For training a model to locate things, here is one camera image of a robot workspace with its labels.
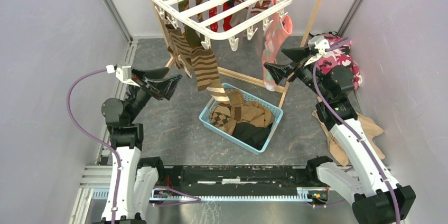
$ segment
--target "laundry basket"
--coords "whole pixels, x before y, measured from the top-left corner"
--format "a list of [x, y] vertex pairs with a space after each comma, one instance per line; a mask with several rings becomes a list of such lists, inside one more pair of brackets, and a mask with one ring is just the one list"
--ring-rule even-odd
[[[225, 89], [238, 89], [230, 84], [227, 83], [223, 83], [222, 86]], [[240, 141], [239, 139], [233, 137], [230, 134], [227, 134], [223, 131], [221, 131], [220, 129], [214, 127], [211, 123], [210, 123], [210, 113], [212, 111], [212, 108], [216, 105], [216, 101], [211, 98], [211, 100], [208, 102], [208, 104], [206, 105], [206, 107], [204, 108], [204, 110], [201, 112], [201, 115], [199, 115], [199, 120], [201, 120], [204, 123], [204, 126], [209, 128], [210, 130], [214, 131], [215, 133], [221, 135], [222, 137], [232, 141], [233, 143], [239, 145], [240, 147], [251, 151], [252, 153], [259, 155], [260, 153], [264, 152], [266, 150], [267, 145], [270, 142], [270, 139], [272, 138], [272, 136], [274, 135], [275, 129], [277, 128], [278, 123], [280, 122], [280, 119], [282, 119], [283, 116], [283, 110], [278, 108], [277, 106], [274, 106], [266, 101], [261, 100], [258, 97], [255, 97], [241, 89], [239, 89], [241, 91], [241, 93], [244, 95], [244, 100], [245, 101], [257, 101], [260, 104], [262, 104], [263, 106], [265, 106], [266, 108], [268, 108], [270, 110], [270, 112], [272, 112], [272, 115], [274, 116], [274, 122], [272, 124], [272, 127], [270, 129], [270, 133], [269, 136], [263, 146], [263, 148], [261, 150], [258, 150], [242, 141]]]

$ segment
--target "wooden drying rack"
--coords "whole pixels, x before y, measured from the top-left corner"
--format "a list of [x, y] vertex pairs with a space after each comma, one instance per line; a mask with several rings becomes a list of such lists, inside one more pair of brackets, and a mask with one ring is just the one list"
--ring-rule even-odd
[[[154, 2], [152, 0], [150, 0], [150, 1], [152, 3], [155, 15], [158, 16], [158, 13], [157, 13], [157, 11], [155, 9]], [[320, 7], [321, 3], [322, 3], [322, 0], [316, 0], [316, 4], [314, 4], [313, 12], [311, 13], [311, 17], [310, 17], [310, 20], [308, 21], [308, 25], [306, 26], [306, 30], [305, 30], [305, 33], [303, 35], [302, 42], [300, 43], [300, 47], [305, 46], [306, 40], [308, 39], [308, 35], [311, 32], [311, 28], [313, 26], [313, 23], [314, 23], [314, 20], [316, 19], [317, 14], [318, 14], [319, 7]], [[158, 18], [158, 21], [160, 23], [160, 27], [161, 27], [161, 29], [163, 31], [163, 37], [165, 39], [165, 44], [168, 47], [169, 46], [169, 42], [168, 42], [169, 36], [168, 36], [168, 33], [166, 31], [166, 28], [163, 26], [163, 22], [162, 22], [161, 18], [160, 17], [157, 17], [157, 18]], [[168, 68], [171, 67], [172, 63], [173, 63], [173, 58], [171, 58], [168, 61], [168, 63], [166, 64], [166, 67], [168, 67]], [[260, 79], [257, 79], [257, 78], [254, 78], [254, 77], [251, 77], [251, 76], [239, 73], [239, 72], [235, 72], [235, 71], [232, 71], [232, 70], [229, 70], [229, 69], [226, 69], [226, 68], [222, 68], [222, 67], [218, 67], [218, 71], [219, 71], [219, 73], [221, 75], [228, 76], [228, 77], [231, 77], [231, 78], [234, 78], [234, 79], [238, 79], [238, 80], [241, 80], [241, 81], [244, 81], [244, 82], [248, 82], [250, 84], [253, 84], [253, 85], [256, 85], [256, 86], [259, 86], [259, 87], [263, 87], [263, 88], [265, 87], [265, 85], [263, 83], [263, 80], [260, 80]], [[286, 93], [287, 93], [289, 87], [290, 87], [290, 83], [286, 82], [286, 85], [284, 87], [277, 86], [275, 88], [276, 92], [279, 92], [279, 93], [282, 94], [282, 98], [280, 99], [280, 103], [278, 104], [279, 108], [281, 108], [283, 106], [283, 102], [285, 101]]]

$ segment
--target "red sock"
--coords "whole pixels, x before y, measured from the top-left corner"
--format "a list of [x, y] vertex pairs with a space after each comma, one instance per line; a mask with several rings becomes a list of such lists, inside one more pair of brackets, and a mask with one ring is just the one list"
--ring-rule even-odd
[[[227, 1], [222, 5], [222, 11], [226, 11], [229, 8], [232, 8], [234, 6], [234, 1], [235, 0], [231, 0], [231, 1]], [[222, 25], [222, 28], [224, 29], [224, 31], [228, 31], [229, 29], [232, 28], [232, 25], [230, 25], [230, 20], [232, 19], [232, 15], [227, 16], [226, 18], [224, 18], [224, 23]]]
[[[215, 16], [217, 14], [218, 10], [216, 9], [216, 7], [209, 9], [209, 18], [212, 18], [213, 16]], [[212, 23], [210, 25], [210, 29], [214, 32], [218, 32], [218, 23]]]

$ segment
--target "gray floor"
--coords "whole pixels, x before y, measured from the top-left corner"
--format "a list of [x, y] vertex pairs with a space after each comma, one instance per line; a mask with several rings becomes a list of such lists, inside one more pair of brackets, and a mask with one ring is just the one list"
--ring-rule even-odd
[[[284, 48], [298, 47], [299, 37], [290, 37]], [[262, 78], [260, 58], [245, 40], [236, 52], [228, 41], [212, 43], [218, 65], [252, 77]], [[133, 67], [154, 69], [165, 66], [170, 56], [163, 39], [138, 41]], [[287, 62], [281, 53], [277, 62]], [[182, 73], [172, 67], [169, 74]], [[269, 103], [278, 105], [281, 94], [269, 92], [236, 79], [221, 76], [226, 82]], [[318, 121], [311, 116], [316, 95], [299, 80], [294, 81], [283, 105], [284, 116], [264, 153], [257, 156], [206, 129], [199, 114], [210, 100], [206, 91], [198, 92], [196, 80], [183, 77], [171, 101], [151, 100], [135, 120], [145, 126], [142, 157], [160, 156], [165, 165], [305, 165], [317, 155], [327, 155], [326, 138]], [[359, 110], [354, 95], [353, 106]]]

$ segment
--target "brown cloth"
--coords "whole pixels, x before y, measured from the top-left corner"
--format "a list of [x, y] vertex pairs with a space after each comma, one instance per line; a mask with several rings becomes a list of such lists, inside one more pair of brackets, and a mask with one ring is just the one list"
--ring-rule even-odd
[[210, 123], [232, 135], [237, 123], [250, 123], [255, 127], [268, 127], [274, 122], [270, 110], [257, 101], [244, 101], [238, 89], [226, 89], [230, 107], [216, 105], [210, 113]]
[[[375, 136], [378, 136], [384, 132], [381, 127], [379, 127], [375, 122], [366, 116], [363, 116], [359, 113], [358, 114], [358, 120], [361, 122], [362, 130], [364, 130], [364, 133], [369, 140], [370, 144], [374, 148], [375, 152], [377, 153], [378, 157], [382, 160], [385, 158], [382, 151], [375, 145], [373, 138]], [[318, 118], [318, 112], [315, 110], [313, 111], [312, 115]], [[326, 129], [325, 125], [319, 120], [321, 123], [321, 127], [323, 131], [326, 134], [327, 142], [328, 142], [328, 150], [330, 151], [331, 155], [333, 155], [334, 159], [338, 161], [342, 166], [347, 166], [349, 164], [349, 158], [344, 151], [344, 148], [339, 144], [339, 142], [336, 140], [336, 138]]]

